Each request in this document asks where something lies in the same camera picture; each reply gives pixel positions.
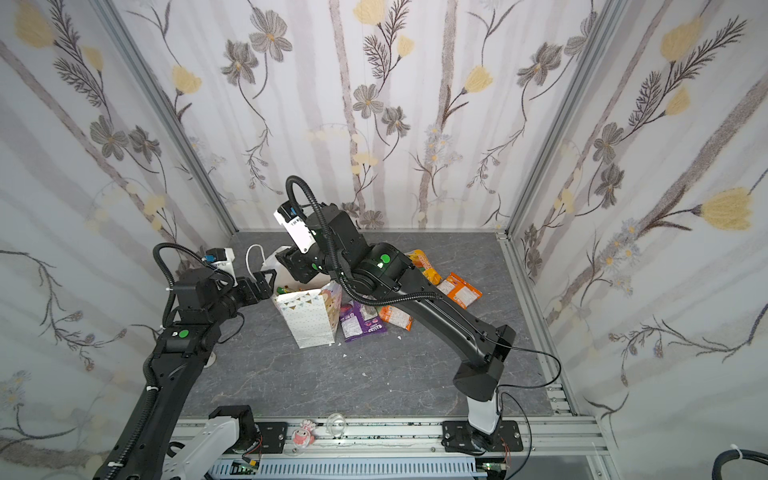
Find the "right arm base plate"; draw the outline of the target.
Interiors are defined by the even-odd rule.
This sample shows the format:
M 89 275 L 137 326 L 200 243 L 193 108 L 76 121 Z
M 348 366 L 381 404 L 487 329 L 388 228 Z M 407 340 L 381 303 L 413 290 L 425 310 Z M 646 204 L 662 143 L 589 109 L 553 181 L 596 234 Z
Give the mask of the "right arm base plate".
M 441 427 L 441 444 L 448 453 L 482 456 L 524 450 L 519 426 L 515 421 L 502 420 L 492 434 L 471 427 L 467 420 L 446 420 Z

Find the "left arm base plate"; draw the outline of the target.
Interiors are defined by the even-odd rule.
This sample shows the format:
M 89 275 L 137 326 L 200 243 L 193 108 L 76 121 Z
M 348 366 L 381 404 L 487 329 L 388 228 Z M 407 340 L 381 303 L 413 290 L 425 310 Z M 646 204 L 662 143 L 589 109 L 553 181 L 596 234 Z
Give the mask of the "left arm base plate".
M 287 422 L 251 422 L 240 427 L 238 447 L 241 454 L 282 454 L 288 439 Z

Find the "purple snack pack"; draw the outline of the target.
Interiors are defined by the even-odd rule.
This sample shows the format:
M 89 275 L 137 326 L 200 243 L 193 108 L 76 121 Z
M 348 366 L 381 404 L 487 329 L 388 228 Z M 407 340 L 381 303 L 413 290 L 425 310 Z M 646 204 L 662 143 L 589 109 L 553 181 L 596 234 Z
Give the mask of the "purple snack pack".
M 341 306 L 339 323 L 346 342 L 387 331 L 386 324 L 379 317 L 375 307 L 356 301 Z

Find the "orange white snack pack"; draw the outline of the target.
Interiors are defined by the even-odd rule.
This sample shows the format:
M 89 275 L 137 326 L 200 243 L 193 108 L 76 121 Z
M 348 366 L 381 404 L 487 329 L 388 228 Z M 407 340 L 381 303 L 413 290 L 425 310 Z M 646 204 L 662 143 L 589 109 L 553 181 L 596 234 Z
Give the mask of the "orange white snack pack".
M 449 274 L 437 288 L 463 309 L 467 309 L 483 296 L 478 289 L 456 273 Z

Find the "white cartoon paper bag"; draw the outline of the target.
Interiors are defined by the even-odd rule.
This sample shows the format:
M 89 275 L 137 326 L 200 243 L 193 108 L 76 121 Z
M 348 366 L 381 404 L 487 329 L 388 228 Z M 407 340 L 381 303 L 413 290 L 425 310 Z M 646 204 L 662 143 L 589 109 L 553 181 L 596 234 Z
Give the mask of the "white cartoon paper bag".
M 246 268 L 253 274 L 276 271 L 271 300 L 300 349 L 332 345 L 339 325 L 342 287 L 325 274 L 307 282 L 294 279 L 276 258 L 287 249 L 279 247 L 266 257 L 260 244 L 252 244 L 244 256 Z

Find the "orange chips pack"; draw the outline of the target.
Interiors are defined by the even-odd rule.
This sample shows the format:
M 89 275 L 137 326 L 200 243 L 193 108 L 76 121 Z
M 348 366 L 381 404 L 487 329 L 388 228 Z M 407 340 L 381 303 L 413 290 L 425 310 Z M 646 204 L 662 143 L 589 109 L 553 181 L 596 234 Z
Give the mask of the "orange chips pack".
M 378 314 L 382 321 L 393 326 L 410 331 L 413 325 L 412 317 L 406 312 L 393 306 L 378 308 Z

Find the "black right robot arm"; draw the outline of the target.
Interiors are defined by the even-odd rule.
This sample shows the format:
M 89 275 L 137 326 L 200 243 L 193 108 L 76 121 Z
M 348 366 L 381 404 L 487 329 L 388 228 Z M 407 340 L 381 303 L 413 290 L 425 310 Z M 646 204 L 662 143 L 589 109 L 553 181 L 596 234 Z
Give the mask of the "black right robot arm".
M 468 313 L 395 246 L 368 243 L 345 211 L 319 202 L 301 177 L 289 176 L 285 189 L 288 200 L 275 216 L 293 245 L 278 253 L 279 263 L 302 284 L 325 274 L 360 304 L 394 306 L 449 345 L 461 360 L 453 384 L 467 398 L 468 437 L 445 437 L 444 446 L 473 456 L 492 451 L 506 389 L 501 377 L 507 356 L 516 348 L 515 331 Z

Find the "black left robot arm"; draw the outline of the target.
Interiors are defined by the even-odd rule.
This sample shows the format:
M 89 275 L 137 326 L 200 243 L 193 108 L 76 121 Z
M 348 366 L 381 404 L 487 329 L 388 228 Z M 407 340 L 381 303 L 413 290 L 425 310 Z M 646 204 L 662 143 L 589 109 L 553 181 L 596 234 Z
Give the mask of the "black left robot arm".
M 221 325 L 239 310 L 271 298 L 277 272 L 237 277 L 223 268 L 226 251 L 204 256 L 176 243 L 152 255 L 168 282 L 163 330 L 144 361 L 137 404 L 96 479 L 159 479 L 168 444 L 195 382 L 220 342 Z

